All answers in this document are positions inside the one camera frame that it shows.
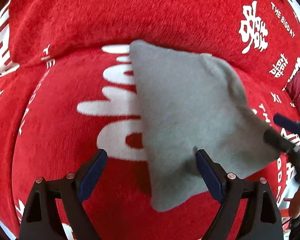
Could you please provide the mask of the red printed blanket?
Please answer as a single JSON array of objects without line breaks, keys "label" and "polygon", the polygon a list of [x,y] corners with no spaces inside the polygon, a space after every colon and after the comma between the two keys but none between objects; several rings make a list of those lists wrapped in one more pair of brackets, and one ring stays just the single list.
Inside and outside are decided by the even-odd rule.
[{"label": "red printed blanket", "polygon": [[[0,11],[0,221],[20,232],[38,177],[107,164],[83,208],[101,239],[201,239],[219,209],[208,190],[164,212],[151,206],[130,44],[207,53],[239,76],[253,113],[300,116],[286,92],[300,68],[300,22],[288,0],[8,0]],[[282,203],[286,156],[266,178]]]}]

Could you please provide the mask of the grey small garment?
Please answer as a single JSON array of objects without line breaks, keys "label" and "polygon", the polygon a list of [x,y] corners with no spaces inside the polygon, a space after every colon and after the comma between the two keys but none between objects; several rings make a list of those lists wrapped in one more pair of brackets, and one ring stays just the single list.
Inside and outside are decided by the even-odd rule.
[{"label": "grey small garment", "polygon": [[207,190],[196,150],[240,178],[279,158],[263,139],[270,126],[248,106],[243,84],[226,61],[144,41],[130,44],[129,57],[153,209],[168,211]]}]

